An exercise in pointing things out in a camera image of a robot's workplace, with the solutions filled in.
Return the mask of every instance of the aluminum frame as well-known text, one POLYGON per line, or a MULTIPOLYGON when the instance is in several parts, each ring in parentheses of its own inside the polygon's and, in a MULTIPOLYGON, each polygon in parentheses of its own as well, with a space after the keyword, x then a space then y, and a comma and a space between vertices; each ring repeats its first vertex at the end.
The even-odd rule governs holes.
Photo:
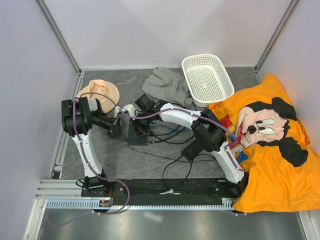
POLYGON ((65 54, 67 55, 71 65, 73 66, 74 70, 80 74, 81 73, 81 68, 78 65, 74 55, 72 54, 64 36, 62 35, 54 17, 52 16, 47 4, 45 3, 44 0, 34 0, 36 2, 36 4, 38 5, 40 11, 42 12, 45 20, 47 21, 47 23, 49 24, 53 34, 55 35, 57 41, 59 42, 61 48, 63 49, 63 51, 65 52, 65 54))
MULTIPOLYGON (((85 73, 86 73, 85 71, 82 71, 78 75, 75 86, 74 86, 74 90, 72 93, 72 98, 74 98, 77 95, 77 93, 81 90, 81 85, 84 80, 85 73)), ((50 172, 50 175, 48 176, 49 178, 52 178, 55 172, 60 172, 60 176, 61 176, 63 162, 65 160, 65 154, 67 150, 69 135, 62 129, 62 127, 60 129, 59 134, 60 134, 60 141, 54 151, 53 161, 51 165, 51 172, 50 172)))
POLYGON ((259 70, 261 69, 262 65, 265 63, 269 53, 271 52, 273 46, 275 45, 277 39, 279 38, 281 32, 285 28, 286 23, 288 22, 290 16, 292 15, 294 10, 296 9, 296 7, 297 7, 299 2, 300 2, 300 0, 291 0, 291 2, 289 3, 288 7, 286 8, 286 10, 285 10, 280 22, 276 26, 276 28, 275 28, 275 30, 274 30, 274 32, 273 32, 268 44, 266 45, 262 55, 260 56, 258 62, 256 63, 256 65, 254 67, 257 76, 258 76, 259 70))

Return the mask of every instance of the gray cloth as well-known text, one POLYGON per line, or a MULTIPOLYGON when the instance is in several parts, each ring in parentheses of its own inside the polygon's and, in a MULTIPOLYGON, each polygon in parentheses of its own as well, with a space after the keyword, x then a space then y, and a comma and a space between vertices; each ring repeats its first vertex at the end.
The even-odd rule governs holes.
POLYGON ((179 74, 158 67, 145 80, 141 90, 154 99, 165 100, 188 107, 192 104, 186 80, 179 74))

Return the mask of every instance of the white basket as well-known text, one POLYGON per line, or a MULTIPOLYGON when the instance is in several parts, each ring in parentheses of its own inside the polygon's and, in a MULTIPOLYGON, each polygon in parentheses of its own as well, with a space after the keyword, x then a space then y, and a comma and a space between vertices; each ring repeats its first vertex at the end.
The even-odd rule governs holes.
POLYGON ((219 57, 213 54, 188 56, 182 69, 194 103, 199 107, 226 100, 235 93, 219 57))

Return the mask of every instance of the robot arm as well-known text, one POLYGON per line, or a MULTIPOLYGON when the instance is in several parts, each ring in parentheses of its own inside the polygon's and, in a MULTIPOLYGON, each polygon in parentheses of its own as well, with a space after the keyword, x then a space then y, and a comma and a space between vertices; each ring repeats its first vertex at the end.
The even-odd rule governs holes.
MULTIPOLYGON (((146 117, 165 109, 178 108, 171 103, 163 101, 155 103, 145 94, 142 95, 135 103, 141 109, 141 112, 137 115, 138 117, 146 117)), ((97 99, 88 100, 86 97, 81 97, 76 107, 76 129, 80 134, 81 141, 84 146, 84 153, 95 171, 99 175, 105 176, 104 170, 97 159, 94 146, 92 145, 91 128, 93 124, 98 125, 108 129, 108 135, 111 137, 124 140, 125 137, 121 130, 120 119, 117 115, 122 110, 134 117, 136 108, 132 104, 126 105, 122 109, 116 107, 114 111, 114 118, 108 118, 102 113, 100 102, 97 99)), ((72 137, 79 150, 84 166, 84 182, 88 188, 105 185, 106 183, 97 180, 97 177, 88 168, 88 164, 84 160, 79 139, 74 133, 72 112, 72 101, 62 101, 62 126, 64 131, 72 137)), ((191 129, 195 136, 195 140, 181 152, 182 156, 188 161, 191 161, 202 150, 210 152, 222 167, 226 179, 242 192, 248 183, 248 174, 241 169, 230 152, 229 147, 226 147, 228 142, 225 132, 216 125, 193 116, 193 114, 209 118, 220 124, 220 121, 209 109, 205 109, 202 112, 186 109, 183 109, 183 111, 168 110, 143 120, 131 119, 130 124, 134 126, 135 134, 138 137, 141 135, 148 135, 150 123, 154 120, 172 122, 191 129)))
MULTIPOLYGON (((155 103, 145 94, 135 103, 142 111, 137 115, 138 117, 145 117, 165 109, 179 109, 179 107, 174 106, 171 103, 162 101, 155 103)), ((124 107, 123 111, 134 117, 135 115, 132 115, 131 113, 135 112, 135 109, 133 110, 133 108, 133 105, 127 105, 124 107)), ((119 111, 120 109, 117 108, 115 114, 118 114, 119 111)), ((193 115, 204 116, 221 124, 218 118, 209 109, 205 109, 202 112, 186 109, 183 109, 183 111, 168 110, 161 112, 157 116, 147 118, 147 120, 133 119, 131 124, 136 129, 136 135, 138 136, 141 135, 141 133, 147 133, 150 123, 154 120, 171 122, 191 129, 195 136, 195 140, 181 152, 182 156, 188 161, 191 161, 191 159, 197 156, 202 150, 210 152, 222 167, 225 177, 229 182, 236 185, 239 185, 242 181, 246 182, 245 179, 247 176, 245 176, 244 170, 239 166, 237 160, 231 153, 230 148, 227 147, 228 141, 225 132, 216 125, 198 119, 198 117, 193 115)), ((241 183, 241 185, 241 189, 243 189, 243 185, 246 185, 246 183, 241 183)))

